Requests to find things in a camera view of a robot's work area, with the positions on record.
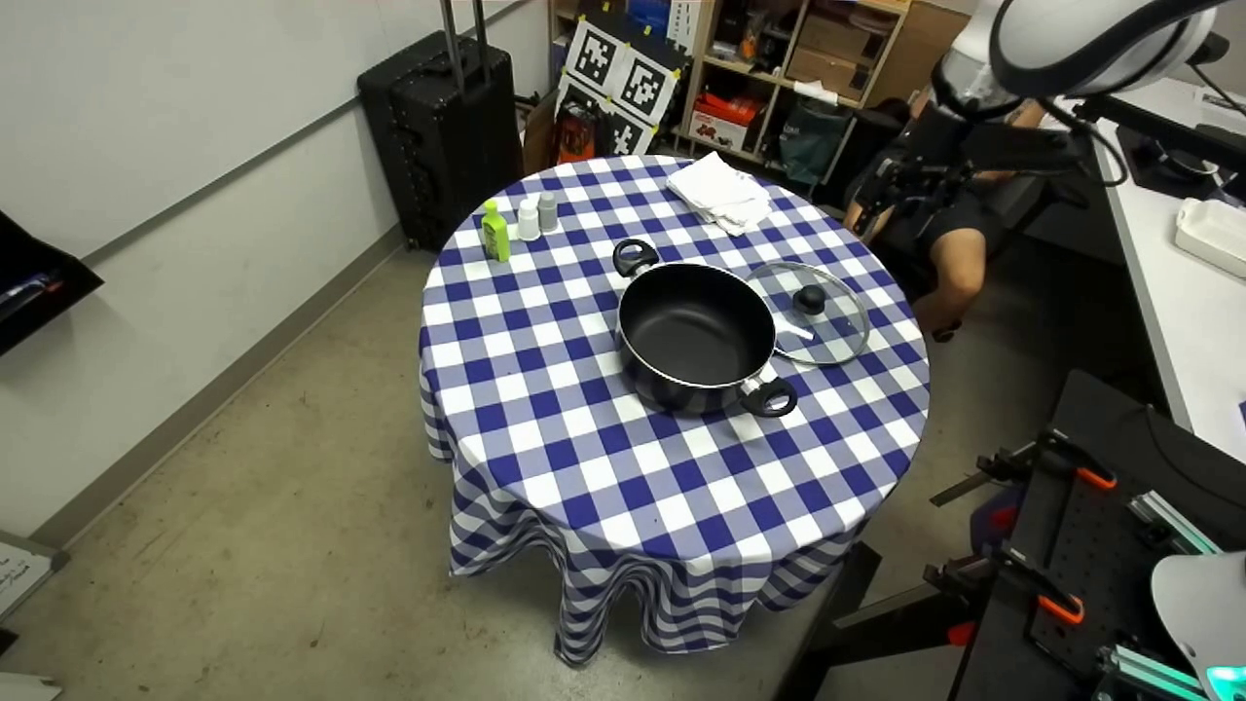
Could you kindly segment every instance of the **black pot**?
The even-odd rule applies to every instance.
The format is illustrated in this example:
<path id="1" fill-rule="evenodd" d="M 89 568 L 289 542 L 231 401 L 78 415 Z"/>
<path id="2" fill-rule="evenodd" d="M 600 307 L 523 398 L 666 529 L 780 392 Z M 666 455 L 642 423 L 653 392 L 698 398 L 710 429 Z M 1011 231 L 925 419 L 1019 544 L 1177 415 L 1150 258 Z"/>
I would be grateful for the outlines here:
<path id="1" fill-rule="evenodd" d="M 615 268 L 629 275 L 615 327 L 629 388 L 675 413 L 794 410 L 792 383 L 759 383 L 775 350 L 764 297 L 712 266 L 658 266 L 653 246 L 620 240 Z"/>

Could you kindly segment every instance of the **pot handle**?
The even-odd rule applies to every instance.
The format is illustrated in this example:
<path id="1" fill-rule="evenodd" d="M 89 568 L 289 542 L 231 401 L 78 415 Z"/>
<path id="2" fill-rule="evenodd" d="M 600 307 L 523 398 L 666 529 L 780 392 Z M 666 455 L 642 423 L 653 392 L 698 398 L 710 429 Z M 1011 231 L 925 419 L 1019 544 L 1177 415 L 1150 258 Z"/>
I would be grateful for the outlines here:
<path id="1" fill-rule="evenodd" d="M 611 266 L 620 275 L 635 275 L 635 274 L 658 266 L 658 248 L 640 236 L 623 236 L 611 254 Z"/>
<path id="2" fill-rule="evenodd" d="M 786 379 L 775 379 L 775 383 L 742 392 L 742 410 L 754 415 L 781 415 L 794 410 L 794 388 Z"/>

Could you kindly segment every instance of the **gray floor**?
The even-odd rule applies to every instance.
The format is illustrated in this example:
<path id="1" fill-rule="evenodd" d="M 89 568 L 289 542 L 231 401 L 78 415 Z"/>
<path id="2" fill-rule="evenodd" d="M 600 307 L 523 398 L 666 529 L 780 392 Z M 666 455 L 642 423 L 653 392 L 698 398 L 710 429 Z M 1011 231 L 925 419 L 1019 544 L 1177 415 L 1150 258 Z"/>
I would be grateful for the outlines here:
<path id="1" fill-rule="evenodd" d="M 962 551 L 973 498 L 945 509 L 925 498 L 1050 410 L 1069 323 L 1060 288 L 1080 266 L 1043 248 L 1007 259 L 962 337 L 932 350 L 932 429 L 867 529 L 888 557 L 876 592 Z M 89 701 L 768 698 L 819 605 L 754 614 L 710 657 L 653 657 L 620 614 L 600 657 L 563 670 L 549 655 L 546 561 L 448 576 L 448 475 L 426 455 L 413 392 L 426 274 L 427 258 L 384 258 L 184 440 L 6 619 L 25 637 L 0 670 L 60 676 Z M 1108 291 L 1093 298 L 1080 291 L 1075 307 L 1108 311 Z"/>

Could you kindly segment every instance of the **gingham tablecloth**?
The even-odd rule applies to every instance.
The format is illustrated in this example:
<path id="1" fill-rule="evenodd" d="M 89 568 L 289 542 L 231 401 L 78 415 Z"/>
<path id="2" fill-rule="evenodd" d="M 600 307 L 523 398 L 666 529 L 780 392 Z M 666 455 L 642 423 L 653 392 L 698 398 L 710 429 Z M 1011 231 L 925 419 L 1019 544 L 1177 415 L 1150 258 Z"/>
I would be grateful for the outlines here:
<path id="1" fill-rule="evenodd" d="M 435 461 L 457 470 L 453 568 L 546 544 L 563 576 L 555 651 L 589 663 L 620 584 L 645 600 L 645 644 L 715 651 L 754 605 L 812 592 L 902 470 L 925 423 L 925 346 L 879 259 L 819 206 L 771 185 L 764 231 L 727 236 L 666 191 L 684 158 L 589 158 L 500 193 L 555 198 L 555 231 L 487 259 L 475 217 L 426 288 L 420 392 Z M 611 248 L 663 259 L 823 266 L 867 304 L 844 365 L 775 359 L 786 415 L 670 415 L 620 370 Z"/>

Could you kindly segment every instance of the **pot rim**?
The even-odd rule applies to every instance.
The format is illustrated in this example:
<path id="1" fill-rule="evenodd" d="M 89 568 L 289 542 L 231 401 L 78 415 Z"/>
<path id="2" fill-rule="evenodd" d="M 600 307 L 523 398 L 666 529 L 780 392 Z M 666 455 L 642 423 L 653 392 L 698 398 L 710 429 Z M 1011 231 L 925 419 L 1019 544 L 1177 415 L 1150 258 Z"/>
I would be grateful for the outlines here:
<path id="1" fill-rule="evenodd" d="M 754 297 L 759 307 L 768 311 L 768 327 L 771 327 L 768 359 L 764 359 L 759 365 L 753 365 L 749 372 L 727 379 L 727 383 L 690 383 L 690 379 L 679 379 L 679 372 L 653 365 L 640 346 L 629 346 L 629 336 L 623 331 L 623 298 L 628 298 L 629 285 L 640 285 L 642 275 L 649 275 L 649 274 L 658 274 L 658 268 L 710 268 L 710 274 L 720 274 L 720 275 L 742 285 L 749 297 Z M 623 288 L 623 297 L 620 297 L 620 304 L 615 304 L 615 336 L 620 336 L 620 341 L 628 346 L 628 354 L 629 354 L 635 363 L 642 363 L 642 365 L 645 365 L 649 372 L 658 372 L 663 383 L 675 383 L 675 387 L 684 387 L 684 388 L 738 388 L 749 379 L 754 379 L 759 370 L 768 370 L 768 363 L 775 359 L 775 341 L 780 341 L 780 327 L 775 327 L 771 304 L 768 304 L 742 275 L 737 275 L 737 274 L 727 274 L 727 268 L 715 268 L 715 266 L 703 266 L 703 259 L 670 259 L 670 266 L 658 259 L 658 266 L 640 268 L 640 274 L 628 279 L 628 288 Z"/>

